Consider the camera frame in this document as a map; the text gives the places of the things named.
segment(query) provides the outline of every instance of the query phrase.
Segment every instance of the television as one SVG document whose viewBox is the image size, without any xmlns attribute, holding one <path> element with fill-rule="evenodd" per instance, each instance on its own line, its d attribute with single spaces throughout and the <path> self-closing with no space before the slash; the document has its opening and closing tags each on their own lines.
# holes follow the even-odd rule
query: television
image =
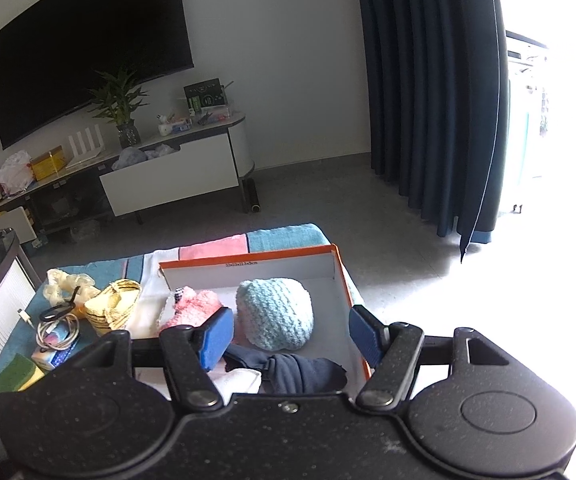
<svg viewBox="0 0 576 480">
<path fill-rule="evenodd" d="M 0 30 L 2 147 L 85 107 L 96 71 L 143 82 L 192 66 L 181 0 L 40 0 Z"/>
</svg>

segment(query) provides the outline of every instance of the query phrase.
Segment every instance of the wall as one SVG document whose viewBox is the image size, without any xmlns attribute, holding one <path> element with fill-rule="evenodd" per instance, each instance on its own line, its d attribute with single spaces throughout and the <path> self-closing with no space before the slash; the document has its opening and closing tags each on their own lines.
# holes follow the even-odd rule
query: wall
<svg viewBox="0 0 576 480">
<path fill-rule="evenodd" d="M 0 28 L 37 0 L 0 0 Z M 177 106 L 183 86 L 218 76 L 247 114 L 257 168 L 366 152 L 369 118 L 358 0 L 183 0 L 195 68 L 146 84 L 135 113 L 142 136 Z M 32 156 L 94 120 L 81 110 L 2 151 Z M 106 141 L 116 129 L 103 125 Z"/>
</svg>

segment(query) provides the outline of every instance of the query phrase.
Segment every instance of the curtain fold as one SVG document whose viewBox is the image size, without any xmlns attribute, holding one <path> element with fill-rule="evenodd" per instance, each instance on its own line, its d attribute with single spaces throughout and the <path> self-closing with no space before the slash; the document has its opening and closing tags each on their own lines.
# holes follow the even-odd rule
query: curtain fold
<svg viewBox="0 0 576 480">
<path fill-rule="evenodd" d="M 372 168 L 421 218 L 490 241 L 503 181 L 508 67 L 499 0 L 360 0 Z"/>
</svg>

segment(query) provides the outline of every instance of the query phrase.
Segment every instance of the green plant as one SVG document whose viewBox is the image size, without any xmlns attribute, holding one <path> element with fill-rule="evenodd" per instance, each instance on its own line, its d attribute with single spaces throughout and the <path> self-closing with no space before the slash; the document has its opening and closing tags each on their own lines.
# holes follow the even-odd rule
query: green plant
<svg viewBox="0 0 576 480">
<path fill-rule="evenodd" d="M 94 96 L 92 104 L 96 105 L 91 111 L 98 111 L 94 117 L 107 118 L 110 120 L 108 122 L 114 122 L 117 126 L 128 123 L 132 112 L 147 104 L 140 98 L 148 94 L 141 90 L 141 86 L 136 88 L 134 72 L 121 68 L 116 76 L 107 72 L 97 73 L 105 80 L 105 85 L 90 90 Z"/>
</svg>

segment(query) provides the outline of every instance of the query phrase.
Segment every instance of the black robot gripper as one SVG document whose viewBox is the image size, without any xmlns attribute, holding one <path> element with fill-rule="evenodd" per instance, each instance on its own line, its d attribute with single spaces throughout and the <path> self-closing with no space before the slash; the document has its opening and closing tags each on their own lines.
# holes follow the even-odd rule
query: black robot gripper
<svg viewBox="0 0 576 480">
<path fill-rule="evenodd" d="M 476 330 L 424 336 L 361 306 L 351 336 L 375 371 L 356 399 L 235 394 L 224 406 L 202 328 L 115 331 L 24 392 L 0 394 L 0 437 L 26 479 L 561 480 L 576 411 Z M 412 399 L 423 365 L 448 377 Z M 162 367 L 167 401 L 133 378 Z"/>
</svg>

